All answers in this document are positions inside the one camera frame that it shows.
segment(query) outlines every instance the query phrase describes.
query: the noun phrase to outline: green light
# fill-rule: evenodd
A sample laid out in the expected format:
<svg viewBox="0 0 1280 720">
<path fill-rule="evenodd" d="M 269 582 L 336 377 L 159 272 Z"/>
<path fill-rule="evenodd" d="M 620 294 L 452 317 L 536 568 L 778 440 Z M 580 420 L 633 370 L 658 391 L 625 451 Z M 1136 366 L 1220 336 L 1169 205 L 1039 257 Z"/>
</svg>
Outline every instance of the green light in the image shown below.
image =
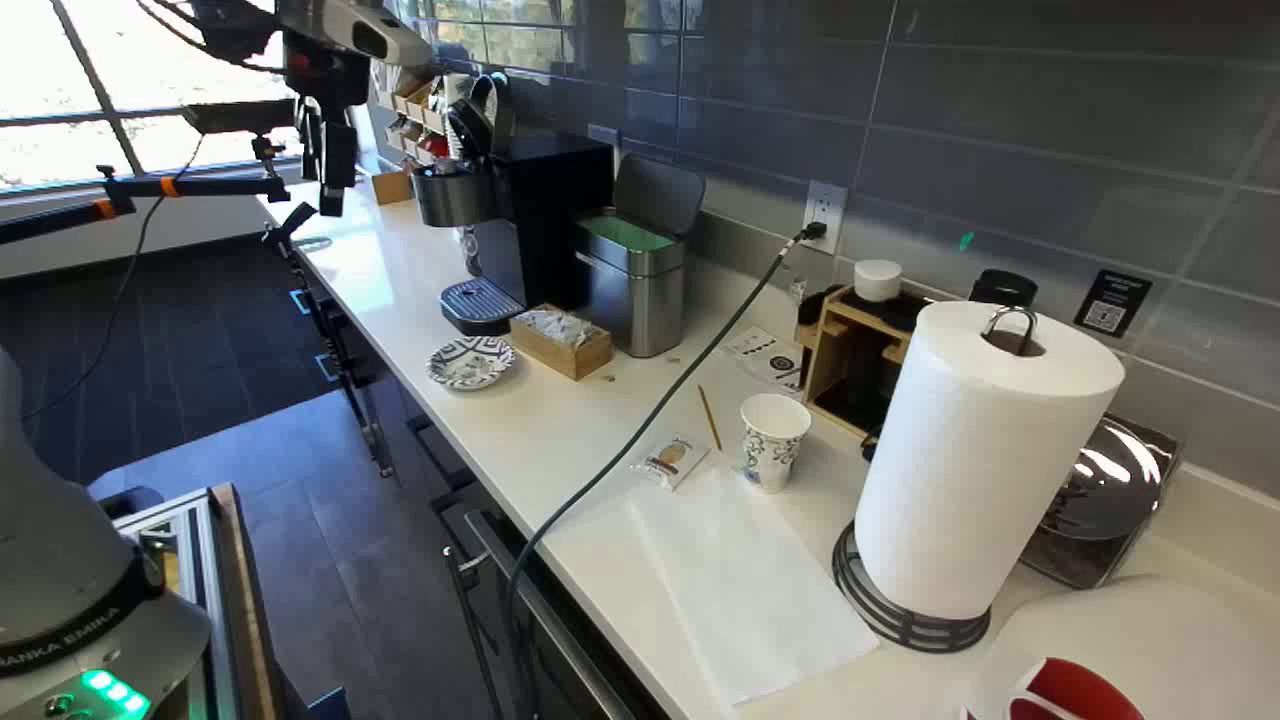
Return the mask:
<svg viewBox="0 0 1280 720">
<path fill-rule="evenodd" d="M 111 720 L 143 720 L 153 712 L 153 701 L 116 681 L 111 671 L 81 671 L 81 686 L 94 688 L 101 706 L 116 708 L 109 712 Z"/>
<path fill-rule="evenodd" d="M 132 695 L 124 701 L 124 712 L 143 717 L 143 712 L 148 712 L 148 701 L 132 694 Z"/>
<path fill-rule="evenodd" d="M 98 688 L 98 694 L 106 694 L 106 688 L 116 686 L 111 671 L 84 671 L 81 681 L 84 681 L 90 688 Z"/>
</svg>

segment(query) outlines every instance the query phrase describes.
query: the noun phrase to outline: floor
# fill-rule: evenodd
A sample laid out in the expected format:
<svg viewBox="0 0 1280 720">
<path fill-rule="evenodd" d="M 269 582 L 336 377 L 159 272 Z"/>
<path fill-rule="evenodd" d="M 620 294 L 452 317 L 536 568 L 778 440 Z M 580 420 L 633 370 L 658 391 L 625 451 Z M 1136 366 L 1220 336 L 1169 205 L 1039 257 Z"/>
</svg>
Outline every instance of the floor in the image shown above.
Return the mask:
<svg viewBox="0 0 1280 720">
<path fill-rule="evenodd" d="M 116 304 L 121 276 L 111 260 L 0 285 L 0 350 L 26 370 L 28 437 L 62 476 L 90 484 L 330 391 L 311 366 L 319 336 L 289 304 L 291 276 L 273 247 L 224 241 L 143 257 Z"/>
<path fill-rule="evenodd" d="M 339 391 L 109 473 L 179 496 L 237 484 L 278 655 L 305 701 L 350 688 L 357 720 L 479 720 L 479 667 L 439 565 L 430 467 L 382 482 Z"/>
</svg>

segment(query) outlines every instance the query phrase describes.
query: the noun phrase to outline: white wall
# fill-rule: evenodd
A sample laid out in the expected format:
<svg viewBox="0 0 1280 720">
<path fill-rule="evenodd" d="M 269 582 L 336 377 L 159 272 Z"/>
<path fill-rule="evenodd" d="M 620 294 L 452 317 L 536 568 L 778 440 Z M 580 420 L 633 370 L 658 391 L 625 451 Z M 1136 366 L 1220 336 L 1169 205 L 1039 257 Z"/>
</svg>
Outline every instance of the white wall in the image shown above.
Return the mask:
<svg viewBox="0 0 1280 720">
<path fill-rule="evenodd" d="M 70 205 L 94 205 L 98 195 L 101 194 L 8 200 L 0 205 L 0 224 L 33 214 L 70 208 Z M 138 200 L 132 218 L 81 224 L 81 229 L 33 235 L 21 243 L 0 243 L 0 281 L 132 257 L 138 234 L 148 208 L 153 200 Z M 254 195 L 163 200 L 163 208 L 148 229 L 148 253 L 245 235 L 245 234 L 259 234 L 266 224 L 269 224 L 269 214 Z"/>
</svg>

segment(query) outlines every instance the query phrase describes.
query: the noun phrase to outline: paper cup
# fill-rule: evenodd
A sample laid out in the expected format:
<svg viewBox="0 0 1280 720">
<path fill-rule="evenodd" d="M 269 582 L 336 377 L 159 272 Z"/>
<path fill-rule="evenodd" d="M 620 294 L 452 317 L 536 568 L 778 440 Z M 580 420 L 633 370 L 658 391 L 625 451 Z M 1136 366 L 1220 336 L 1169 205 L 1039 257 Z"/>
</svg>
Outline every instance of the paper cup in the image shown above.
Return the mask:
<svg viewBox="0 0 1280 720">
<path fill-rule="evenodd" d="M 761 391 L 739 404 L 739 420 L 747 429 L 744 476 L 761 487 L 784 487 L 811 425 L 808 408 L 794 395 Z"/>
</svg>

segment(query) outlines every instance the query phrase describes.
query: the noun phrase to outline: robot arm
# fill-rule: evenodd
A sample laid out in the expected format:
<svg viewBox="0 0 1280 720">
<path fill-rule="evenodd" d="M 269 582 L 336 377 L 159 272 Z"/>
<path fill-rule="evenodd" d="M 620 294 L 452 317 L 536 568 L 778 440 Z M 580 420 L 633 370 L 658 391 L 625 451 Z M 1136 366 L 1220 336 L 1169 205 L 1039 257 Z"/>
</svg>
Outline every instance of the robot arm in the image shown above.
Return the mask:
<svg viewBox="0 0 1280 720">
<path fill-rule="evenodd" d="M 406 29 L 382 5 L 362 0 L 278 0 L 273 14 L 249 0 L 153 0 L 204 35 L 204 53 L 245 63 L 286 32 L 286 86 L 301 92 L 305 175 L 319 181 L 319 218 L 343 214 L 343 187 L 357 186 L 354 110 L 369 99 L 369 61 L 411 76 L 433 76 L 438 47 Z"/>
</svg>

